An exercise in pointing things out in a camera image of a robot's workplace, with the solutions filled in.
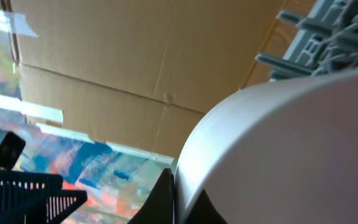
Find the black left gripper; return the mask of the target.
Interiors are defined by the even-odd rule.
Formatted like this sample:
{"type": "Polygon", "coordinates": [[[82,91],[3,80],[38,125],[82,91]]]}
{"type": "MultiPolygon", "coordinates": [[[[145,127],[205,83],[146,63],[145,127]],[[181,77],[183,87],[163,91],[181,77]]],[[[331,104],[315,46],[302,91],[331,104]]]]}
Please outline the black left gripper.
{"type": "Polygon", "coordinates": [[[57,174],[12,171],[25,145],[0,129],[0,223],[62,223],[87,201],[87,192],[63,189],[57,174]]]}

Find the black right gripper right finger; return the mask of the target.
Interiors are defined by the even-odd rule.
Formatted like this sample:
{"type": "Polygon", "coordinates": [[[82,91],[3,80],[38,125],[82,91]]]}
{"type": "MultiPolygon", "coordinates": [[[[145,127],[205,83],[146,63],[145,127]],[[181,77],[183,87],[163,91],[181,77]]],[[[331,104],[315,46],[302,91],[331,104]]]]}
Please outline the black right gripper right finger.
{"type": "Polygon", "coordinates": [[[185,224],[227,224],[227,221],[215,209],[206,191],[202,190],[185,224]]]}

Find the pink plastic bowl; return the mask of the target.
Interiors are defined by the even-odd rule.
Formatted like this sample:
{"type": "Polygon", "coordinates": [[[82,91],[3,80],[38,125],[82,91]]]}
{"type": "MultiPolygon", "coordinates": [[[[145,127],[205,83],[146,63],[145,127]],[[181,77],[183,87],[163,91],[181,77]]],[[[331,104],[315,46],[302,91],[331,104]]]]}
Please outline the pink plastic bowl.
{"type": "Polygon", "coordinates": [[[235,92],[192,130],[175,220],[201,192],[228,223],[358,223],[358,70],[235,92]]]}

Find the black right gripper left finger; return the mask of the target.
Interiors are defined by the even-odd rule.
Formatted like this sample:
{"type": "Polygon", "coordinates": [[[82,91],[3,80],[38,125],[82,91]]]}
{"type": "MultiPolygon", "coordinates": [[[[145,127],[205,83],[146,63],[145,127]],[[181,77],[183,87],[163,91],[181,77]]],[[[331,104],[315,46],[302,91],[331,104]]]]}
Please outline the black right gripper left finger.
{"type": "Polygon", "coordinates": [[[173,224],[174,176],[170,168],[162,171],[141,209],[128,224],[173,224]]]}

